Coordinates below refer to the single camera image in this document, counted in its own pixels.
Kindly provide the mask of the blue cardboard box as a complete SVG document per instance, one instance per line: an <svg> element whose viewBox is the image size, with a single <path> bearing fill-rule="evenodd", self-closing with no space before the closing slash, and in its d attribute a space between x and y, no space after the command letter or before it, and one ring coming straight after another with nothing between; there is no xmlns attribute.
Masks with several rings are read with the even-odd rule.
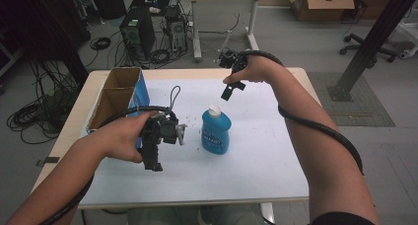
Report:
<svg viewBox="0 0 418 225"><path fill-rule="evenodd" d="M134 107L150 105L140 67L115 67L106 77L91 110L86 130L93 132L109 117Z"/></svg>

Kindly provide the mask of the grey floor mat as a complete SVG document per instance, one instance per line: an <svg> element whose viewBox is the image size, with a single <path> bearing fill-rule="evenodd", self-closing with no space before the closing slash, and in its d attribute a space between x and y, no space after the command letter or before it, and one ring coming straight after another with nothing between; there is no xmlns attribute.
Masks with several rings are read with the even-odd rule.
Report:
<svg viewBox="0 0 418 225"><path fill-rule="evenodd" d="M394 127L394 122L366 81L360 77L348 102L332 101L327 87L336 84L341 73L309 72L308 76L324 109L339 126Z"/></svg>

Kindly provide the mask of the grey computer tower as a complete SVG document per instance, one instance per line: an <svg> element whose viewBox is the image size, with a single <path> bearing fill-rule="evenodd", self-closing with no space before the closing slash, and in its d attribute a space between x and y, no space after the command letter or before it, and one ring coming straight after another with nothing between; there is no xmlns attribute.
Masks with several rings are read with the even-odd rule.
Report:
<svg viewBox="0 0 418 225"><path fill-rule="evenodd" d="M186 51L185 19L177 5L168 6L165 19L171 39L172 52Z"/></svg>

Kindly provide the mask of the blue bottle with white cap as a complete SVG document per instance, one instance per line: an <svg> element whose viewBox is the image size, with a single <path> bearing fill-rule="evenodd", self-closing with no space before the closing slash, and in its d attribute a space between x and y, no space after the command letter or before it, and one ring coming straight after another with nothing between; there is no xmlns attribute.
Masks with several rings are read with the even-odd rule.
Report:
<svg viewBox="0 0 418 225"><path fill-rule="evenodd" d="M202 115L201 143L205 150L224 155L230 145L232 122L218 106L211 105Z"/></svg>

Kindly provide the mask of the brown cardboard box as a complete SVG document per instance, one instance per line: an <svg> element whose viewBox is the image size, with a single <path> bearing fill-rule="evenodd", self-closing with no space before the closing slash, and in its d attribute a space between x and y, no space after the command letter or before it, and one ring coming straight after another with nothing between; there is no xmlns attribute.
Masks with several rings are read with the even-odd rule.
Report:
<svg viewBox="0 0 418 225"><path fill-rule="evenodd" d="M300 22L339 21L347 10L353 10L354 0L289 0L291 11Z"/></svg>

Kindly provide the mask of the black office chair base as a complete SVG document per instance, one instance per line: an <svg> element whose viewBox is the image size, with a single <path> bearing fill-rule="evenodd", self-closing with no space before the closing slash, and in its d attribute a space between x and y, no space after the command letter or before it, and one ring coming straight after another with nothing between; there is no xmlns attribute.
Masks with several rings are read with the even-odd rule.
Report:
<svg viewBox="0 0 418 225"><path fill-rule="evenodd" d="M348 44L348 42L350 42L352 40L355 41L356 44ZM343 41L346 43L346 45L339 50L340 55L345 55L348 50L359 49L364 42L364 40L361 37L358 37L355 34L350 34L348 36L345 36L343 38ZM378 53L387 55L386 61L389 62L389 63L393 62L395 60L395 58L398 56L398 54L395 51L389 50L389 49L384 48L384 47L380 47L379 50L378 50Z"/></svg>

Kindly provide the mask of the dark curtain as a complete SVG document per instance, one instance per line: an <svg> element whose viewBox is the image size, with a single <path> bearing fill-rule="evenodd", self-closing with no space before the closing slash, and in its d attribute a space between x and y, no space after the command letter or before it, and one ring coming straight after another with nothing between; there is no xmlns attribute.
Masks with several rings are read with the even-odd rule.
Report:
<svg viewBox="0 0 418 225"><path fill-rule="evenodd" d="M23 40L29 56L43 70L47 62L61 61L76 86L89 76L78 46L87 39L73 0L0 0L0 20Z"/></svg>

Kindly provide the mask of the person's right hand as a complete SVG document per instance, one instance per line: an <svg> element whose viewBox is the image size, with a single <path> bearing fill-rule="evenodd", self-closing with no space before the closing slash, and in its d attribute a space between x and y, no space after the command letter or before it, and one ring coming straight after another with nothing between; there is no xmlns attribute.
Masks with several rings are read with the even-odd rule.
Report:
<svg viewBox="0 0 418 225"><path fill-rule="evenodd" d="M247 80L254 83L265 82L271 84L277 79L277 75L282 69L283 66L281 64L266 57L250 55L247 58L246 68L227 76L223 80L223 83L231 84L241 80Z"/></svg>

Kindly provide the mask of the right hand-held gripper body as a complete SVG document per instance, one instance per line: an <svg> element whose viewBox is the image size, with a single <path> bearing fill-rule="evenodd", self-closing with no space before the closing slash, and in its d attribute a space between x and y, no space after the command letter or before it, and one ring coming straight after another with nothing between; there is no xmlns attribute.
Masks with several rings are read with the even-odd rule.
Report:
<svg viewBox="0 0 418 225"><path fill-rule="evenodd" d="M231 34L231 31L227 31L227 37L225 38L221 48L218 50L219 57L216 62L220 67L231 69L233 73L236 73L246 68L247 60L244 54L228 48L228 42Z"/></svg>

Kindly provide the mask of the person's left hand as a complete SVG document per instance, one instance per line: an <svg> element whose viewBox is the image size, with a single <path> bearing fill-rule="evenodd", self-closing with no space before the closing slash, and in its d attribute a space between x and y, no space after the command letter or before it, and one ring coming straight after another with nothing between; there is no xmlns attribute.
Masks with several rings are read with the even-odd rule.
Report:
<svg viewBox="0 0 418 225"><path fill-rule="evenodd" d="M135 145L147 119L155 112L119 118L85 137L98 156L141 163L142 156Z"/></svg>

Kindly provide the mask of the person's black sleeve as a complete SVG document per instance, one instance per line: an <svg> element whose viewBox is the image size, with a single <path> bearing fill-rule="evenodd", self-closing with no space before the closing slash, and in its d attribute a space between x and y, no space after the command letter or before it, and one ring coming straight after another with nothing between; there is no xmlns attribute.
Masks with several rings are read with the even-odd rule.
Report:
<svg viewBox="0 0 418 225"><path fill-rule="evenodd" d="M328 212L319 215L310 225L375 225L359 215L348 212Z"/></svg>

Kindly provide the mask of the white table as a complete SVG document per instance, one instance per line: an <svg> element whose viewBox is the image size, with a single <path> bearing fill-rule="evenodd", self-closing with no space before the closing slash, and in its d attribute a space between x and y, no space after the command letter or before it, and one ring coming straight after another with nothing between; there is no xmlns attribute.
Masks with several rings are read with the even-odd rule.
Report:
<svg viewBox="0 0 418 225"><path fill-rule="evenodd" d="M277 102L266 84L247 84L228 101L219 79L148 80L152 104L167 106L186 126L184 143L159 147L160 172L141 164L104 159L81 202L84 208L274 201L305 198L308 185ZM232 121L226 154L201 144L202 115L221 108Z"/></svg>

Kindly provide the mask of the black metal post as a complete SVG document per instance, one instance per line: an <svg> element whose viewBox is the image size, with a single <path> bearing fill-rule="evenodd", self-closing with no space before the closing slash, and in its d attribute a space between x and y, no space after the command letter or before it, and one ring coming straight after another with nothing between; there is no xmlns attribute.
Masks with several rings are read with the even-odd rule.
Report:
<svg viewBox="0 0 418 225"><path fill-rule="evenodd" d="M335 85L327 86L327 92L333 102L351 102L350 91L363 72L372 63L373 57L383 46L385 40L395 30L407 11L416 0L390 0L375 24L367 34L362 46L338 79Z"/></svg>

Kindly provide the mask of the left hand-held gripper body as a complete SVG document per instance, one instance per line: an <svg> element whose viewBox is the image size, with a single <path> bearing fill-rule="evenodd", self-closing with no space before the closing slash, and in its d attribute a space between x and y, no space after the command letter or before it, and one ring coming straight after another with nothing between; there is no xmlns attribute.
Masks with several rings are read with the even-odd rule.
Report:
<svg viewBox="0 0 418 225"><path fill-rule="evenodd" d="M175 116L157 113L149 117L141 131L143 145L184 144L186 124L179 124Z"/></svg>

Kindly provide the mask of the black computer tower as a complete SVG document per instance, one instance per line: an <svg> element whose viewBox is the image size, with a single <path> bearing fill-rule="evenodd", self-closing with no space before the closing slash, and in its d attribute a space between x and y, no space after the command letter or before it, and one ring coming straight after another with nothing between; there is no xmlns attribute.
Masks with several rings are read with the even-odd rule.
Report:
<svg viewBox="0 0 418 225"><path fill-rule="evenodd" d="M130 59L148 60L156 40L149 9L145 6L131 8L119 29Z"/></svg>

